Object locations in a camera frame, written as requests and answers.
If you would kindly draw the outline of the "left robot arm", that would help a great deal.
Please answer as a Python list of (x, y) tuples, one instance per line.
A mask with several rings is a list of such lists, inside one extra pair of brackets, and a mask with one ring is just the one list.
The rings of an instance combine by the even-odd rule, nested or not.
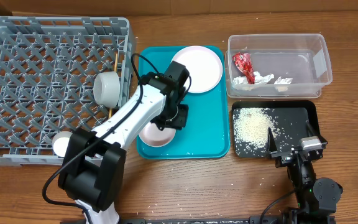
[(122, 187), (128, 147), (148, 123), (159, 130), (181, 130), (188, 116), (188, 105), (181, 101), (191, 77), (184, 65), (172, 61), (165, 73), (154, 70), (137, 79), (136, 92), (111, 118), (70, 136), (62, 166), (43, 186), (47, 203), (81, 209), (85, 223), (120, 222), (114, 201)]

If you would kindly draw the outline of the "white paper cup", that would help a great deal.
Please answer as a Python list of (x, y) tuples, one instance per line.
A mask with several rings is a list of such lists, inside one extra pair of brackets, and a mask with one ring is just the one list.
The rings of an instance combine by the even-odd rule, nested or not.
[(62, 131), (62, 132), (57, 133), (53, 137), (52, 149), (53, 149), (53, 152), (57, 156), (65, 157), (71, 135), (72, 135), (72, 132)]

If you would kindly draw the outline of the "wooden chopstick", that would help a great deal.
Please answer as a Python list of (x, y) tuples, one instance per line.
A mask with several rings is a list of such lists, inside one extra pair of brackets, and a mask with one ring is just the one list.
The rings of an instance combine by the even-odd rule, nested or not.
[(119, 94), (117, 93), (117, 91), (119, 90), (118, 86), (118, 74), (117, 74), (117, 63), (118, 63), (118, 52), (116, 52), (115, 54), (115, 61), (114, 61), (114, 67), (113, 67), (113, 73), (112, 73), (112, 87), (111, 87), (111, 93), (112, 93), (112, 103), (109, 109), (109, 118), (112, 116), (112, 110), (116, 107), (117, 102), (118, 102), (118, 97)]

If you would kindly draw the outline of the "red snack wrapper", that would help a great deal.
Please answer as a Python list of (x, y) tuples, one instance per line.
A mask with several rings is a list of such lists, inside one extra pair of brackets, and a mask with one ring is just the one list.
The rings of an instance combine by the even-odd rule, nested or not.
[(237, 67), (237, 69), (246, 77), (249, 84), (255, 83), (254, 69), (252, 66), (252, 61), (250, 53), (236, 53), (232, 60)]

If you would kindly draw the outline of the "grey bowl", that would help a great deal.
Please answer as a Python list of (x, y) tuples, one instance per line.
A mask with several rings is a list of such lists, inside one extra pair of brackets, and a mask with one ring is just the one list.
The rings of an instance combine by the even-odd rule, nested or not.
[(93, 95), (97, 104), (115, 108), (119, 101), (120, 92), (120, 81), (116, 72), (97, 74), (93, 85)]

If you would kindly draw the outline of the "small pink-rimmed white plate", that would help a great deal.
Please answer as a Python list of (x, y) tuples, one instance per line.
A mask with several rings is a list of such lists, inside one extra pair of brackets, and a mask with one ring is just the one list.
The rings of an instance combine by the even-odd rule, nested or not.
[(148, 123), (139, 133), (139, 137), (148, 146), (162, 147), (170, 143), (175, 134), (175, 129), (164, 128), (161, 131), (155, 123)]

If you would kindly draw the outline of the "large white plate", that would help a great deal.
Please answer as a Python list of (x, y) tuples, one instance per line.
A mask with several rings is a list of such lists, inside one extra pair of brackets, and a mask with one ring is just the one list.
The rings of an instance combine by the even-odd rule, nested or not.
[(211, 49), (203, 46), (189, 46), (179, 50), (172, 58), (186, 67), (190, 79), (185, 87), (190, 93), (206, 93), (212, 90), (221, 80), (223, 64), (218, 55)]

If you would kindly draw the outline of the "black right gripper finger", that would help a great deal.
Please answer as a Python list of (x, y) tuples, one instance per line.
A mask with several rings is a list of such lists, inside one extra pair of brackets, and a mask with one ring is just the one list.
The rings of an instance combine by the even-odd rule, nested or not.
[(273, 132), (271, 128), (268, 128), (268, 146), (267, 146), (267, 152), (268, 153), (276, 153), (277, 152), (277, 146), (275, 143), (275, 138), (273, 136)]
[(321, 142), (321, 144), (327, 144), (327, 140), (322, 137), (322, 135), (320, 135), (319, 132), (317, 132), (317, 130), (315, 130), (313, 128), (313, 126), (310, 124), (309, 121), (306, 121), (306, 128), (307, 128), (307, 133), (309, 137), (317, 137), (319, 139), (319, 141)]

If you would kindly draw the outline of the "white rice grains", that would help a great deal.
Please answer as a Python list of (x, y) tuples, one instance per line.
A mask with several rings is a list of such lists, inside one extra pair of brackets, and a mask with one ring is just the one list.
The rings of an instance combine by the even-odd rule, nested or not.
[(237, 108), (232, 112), (234, 150), (239, 157), (264, 157), (268, 130), (272, 131), (277, 149), (292, 147), (290, 129), (285, 127), (288, 110), (284, 108)]

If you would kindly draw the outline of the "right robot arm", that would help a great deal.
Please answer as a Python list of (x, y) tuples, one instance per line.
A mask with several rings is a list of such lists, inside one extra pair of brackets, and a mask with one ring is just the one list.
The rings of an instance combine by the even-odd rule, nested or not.
[[(332, 216), (343, 193), (343, 187), (336, 181), (322, 177), (317, 178), (313, 161), (323, 157), (327, 140), (318, 134), (306, 122), (306, 138), (301, 138), (299, 145), (288, 152), (278, 152), (273, 133), (268, 129), (266, 157), (275, 161), (275, 167), (286, 167), (293, 190), (268, 205), (259, 217), (259, 223), (335, 223)], [(288, 208), (278, 218), (269, 220), (267, 212), (278, 202), (294, 194), (298, 206)]]

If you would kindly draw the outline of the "white tissue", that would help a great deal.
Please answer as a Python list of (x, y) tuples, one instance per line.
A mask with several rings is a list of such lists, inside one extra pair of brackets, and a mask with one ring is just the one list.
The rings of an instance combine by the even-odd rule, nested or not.
[(258, 88), (259, 85), (267, 84), (271, 79), (274, 78), (274, 74), (269, 74), (266, 76), (262, 76), (258, 71), (253, 73), (255, 78), (254, 84), (250, 84), (248, 82), (247, 77), (236, 77), (233, 79), (234, 88), (238, 90), (246, 90), (251, 91), (254, 88)]

